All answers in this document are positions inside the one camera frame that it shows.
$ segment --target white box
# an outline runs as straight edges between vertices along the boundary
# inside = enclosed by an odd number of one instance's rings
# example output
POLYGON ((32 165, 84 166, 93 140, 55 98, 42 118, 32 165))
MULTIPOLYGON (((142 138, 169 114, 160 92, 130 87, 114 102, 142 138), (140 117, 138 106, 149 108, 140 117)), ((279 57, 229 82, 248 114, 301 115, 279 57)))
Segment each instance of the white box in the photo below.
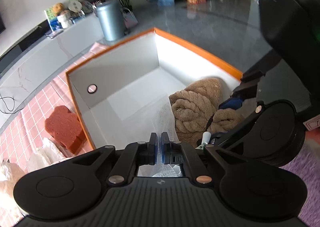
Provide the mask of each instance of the white box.
MULTIPOLYGON (((116 149, 132 142, 123 121, 148 104, 205 77, 221 79, 226 100, 241 76, 213 54, 157 28, 128 38, 67 72, 73 102, 92 147, 114 145, 116 149), (92 84, 97 90, 89 93, 92 84)), ((147 142, 151 132, 147 134, 141 140, 147 142)))

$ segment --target metal trash can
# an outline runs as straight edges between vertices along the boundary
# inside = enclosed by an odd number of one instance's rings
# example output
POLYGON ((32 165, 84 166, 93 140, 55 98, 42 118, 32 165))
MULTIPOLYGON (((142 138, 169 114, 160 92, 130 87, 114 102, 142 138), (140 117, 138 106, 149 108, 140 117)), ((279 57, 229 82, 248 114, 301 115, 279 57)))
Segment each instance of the metal trash can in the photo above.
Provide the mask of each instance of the metal trash can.
POLYGON ((106 41, 115 41, 124 36, 126 29, 118 0, 108 0, 97 6, 97 16, 106 41))

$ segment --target rolled towel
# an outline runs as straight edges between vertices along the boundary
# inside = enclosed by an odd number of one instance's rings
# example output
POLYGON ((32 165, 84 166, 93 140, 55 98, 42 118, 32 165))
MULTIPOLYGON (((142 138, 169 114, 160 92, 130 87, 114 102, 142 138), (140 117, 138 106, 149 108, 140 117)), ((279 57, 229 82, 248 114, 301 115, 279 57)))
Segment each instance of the rolled towel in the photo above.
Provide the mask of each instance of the rolled towel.
POLYGON ((221 88, 218 79, 206 78, 169 96, 175 117, 175 129, 180 141, 196 147, 197 140, 202 138, 212 116, 213 121, 207 129, 211 134, 226 132, 242 121, 242 116, 232 109, 217 110, 221 88))

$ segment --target orange trim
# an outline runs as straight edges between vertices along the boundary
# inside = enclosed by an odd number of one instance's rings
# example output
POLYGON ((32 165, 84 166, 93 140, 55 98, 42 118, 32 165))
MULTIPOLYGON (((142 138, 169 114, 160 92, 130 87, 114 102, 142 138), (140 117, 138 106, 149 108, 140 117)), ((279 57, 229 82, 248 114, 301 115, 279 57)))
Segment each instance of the orange trim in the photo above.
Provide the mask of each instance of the orange trim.
POLYGON ((169 33, 162 31, 158 28, 155 28, 155 32, 157 35, 162 36, 172 42, 175 42, 176 44, 179 44, 179 45, 183 46, 184 48, 187 48, 188 50, 196 53, 197 55, 200 55, 201 57, 205 58, 209 62, 218 66, 222 70, 226 71, 228 74, 235 77, 237 80, 241 79, 242 72, 240 72, 238 69, 234 68, 229 63, 226 63, 224 60, 220 59, 219 57, 216 57, 215 55, 207 52, 206 50, 203 50, 202 48, 197 47, 196 45, 191 44, 188 41, 185 41, 175 35, 169 34, 169 33))
POLYGON ((185 41, 185 40, 183 40, 183 39, 181 39, 181 38, 179 38, 179 37, 177 37, 175 35, 169 34, 169 33, 165 32, 165 31, 162 31, 162 30, 160 30, 158 28, 151 28, 151 29, 149 29, 147 31, 141 32, 141 33, 139 33, 137 35, 134 35, 134 36, 131 36, 131 37, 127 38, 127 39, 124 39, 123 41, 121 41, 121 42, 119 42, 119 43, 117 43, 117 44, 115 44, 115 45, 113 45, 113 46, 111 46, 111 47, 109 47, 109 48, 107 48, 107 49, 105 49, 105 50, 93 55, 93 56, 91 56, 87 60, 83 61, 82 63, 80 63, 80 64, 78 64, 76 66, 74 66, 73 68, 71 68, 70 70, 68 70, 66 72, 67 83, 68 83, 68 87, 69 87, 69 91, 70 91, 70 94, 71 94, 71 97, 72 97, 73 104, 74 104, 74 106, 76 108, 76 113, 77 113, 78 118, 80 120, 81 126, 82 126, 82 128, 84 130, 84 134, 87 137, 87 140, 89 141, 89 144, 92 147, 92 149, 96 149, 96 147, 95 147, 94 142, 92 141, 92 139, 90 137, 90 134, 88 132, 87 127, 85 126, 85 123, 83 121, 83 118, 82 118, 80 109, 78 107, 78 104, 75 101, 76 98, 75 98, 75 96, 73 94, 73 91, 72 91, 72 88, 71 88, 71 82, 70 82, 70 79, 69 79, 69 74, 71 72, 73 72, 74 70, 78 69, 79 67, 83 66, 84 64, 86 64, 88 61, 90 61, 90 60, 92 60, 94 58, 97 58, 100 55, 103 55, 103 54, 105 54, 105 53, 107 53, 107 52, 119 47, 120 45, 123 45, 123 44, 125 44, 127 42, 130 42, 130 41, 132 41, 132 40, 134 40, 134 39, 136 39, 138 37, 144 36, 145 34, 152 33, 152 32, 154 32, 157 35, 162 36, 162 37, 164 37, 164 38, 166 38, 166 39, 168 39, 168 40, 170 40, 170 41, 172 41, 172 42, 174 42, 176 44, 179 44, 179 45, 185 47, 186 49, 189 49, 190 51, 196 53, 197 55, 205 58, 206 60, 210 61, 214 65, 216 65, 219 68, 221 68, 222 70, 226 71, 227 73, 229 73, 231 76, 235 77, 236 79, 238 79, 238 80, 241 79, 242 72, 240 72, 238 69, 234 68, 229 63, 226 63, 222 59, 214 56, 213 54, 207 52, 206 50, 203 50, 200 47, 197 47, 194 44, 191 44, 188 41, 185 41))

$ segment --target round hole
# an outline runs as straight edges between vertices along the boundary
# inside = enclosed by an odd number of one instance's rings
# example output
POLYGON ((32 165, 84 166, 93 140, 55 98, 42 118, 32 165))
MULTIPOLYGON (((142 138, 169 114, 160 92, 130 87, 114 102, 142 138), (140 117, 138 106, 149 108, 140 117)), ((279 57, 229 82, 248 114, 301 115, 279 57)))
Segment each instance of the round hole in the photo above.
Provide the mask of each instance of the round hole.
POLYGON ((97 85, 91 84, 88 87, 88 93, 95 93, 97 91, 97 85))

